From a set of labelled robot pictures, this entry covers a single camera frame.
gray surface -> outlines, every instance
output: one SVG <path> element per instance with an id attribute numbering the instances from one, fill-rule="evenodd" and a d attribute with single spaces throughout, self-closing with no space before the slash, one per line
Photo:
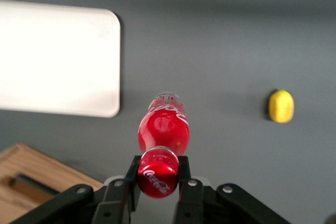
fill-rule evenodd
<path id="1" fill-rule="evenodd" d="M 102 181 L 124 174 L 151 99 L 172 91 L 193 175 L 238 184 L 292 223 L 336 211 L 335 0 L 18 1 L 115 12 L 122 104 L 111 119 L 0 111 L 1 149 L 23 142 Z M 280 88 L 296 103 L 285 125 L 262 114 Z M 176 201 L 142 196 L 133 223 L 171 223 Z"/>

yellow lemon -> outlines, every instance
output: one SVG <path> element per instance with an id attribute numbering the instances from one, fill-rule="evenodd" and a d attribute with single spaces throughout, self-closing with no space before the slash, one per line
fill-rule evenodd
<path id="1" fill-rule="evenodd" d="M 268 113 L 277 123 L 287 123 L 294 115 L 294 99 L 286 90 L 274 92 L 268 102 Z"/>

white board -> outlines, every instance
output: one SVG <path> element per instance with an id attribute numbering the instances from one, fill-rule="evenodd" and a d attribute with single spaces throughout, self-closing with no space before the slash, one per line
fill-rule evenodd
<path id="1" fill-rule="evenodd" d="M 114 13 L 0 1 L 0 109 L 112 117 L 119 103 Z"/>

red bottle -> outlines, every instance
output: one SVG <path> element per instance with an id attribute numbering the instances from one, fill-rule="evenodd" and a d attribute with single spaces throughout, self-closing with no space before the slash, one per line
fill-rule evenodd
<path id="1" fill-rule="evenodd" d="M 150 197 L 163 198 L 177 186 L 179 160 L 187 149 L 189 125 L 179 97 L 162 93 L 142 119 L 138 140 L 144 154 L 138 169 L 140 189 Z"/>

red bottle cap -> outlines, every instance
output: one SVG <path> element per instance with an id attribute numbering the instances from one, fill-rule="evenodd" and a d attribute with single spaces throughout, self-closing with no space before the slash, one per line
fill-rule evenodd
<path id="1" fill-rule="evenodd" d="M 164 146 L 146 151 L 140 160 L 138 184 L 140 189 L 152 198 L 164 198 L 177 186 L 179 160 Z"/>

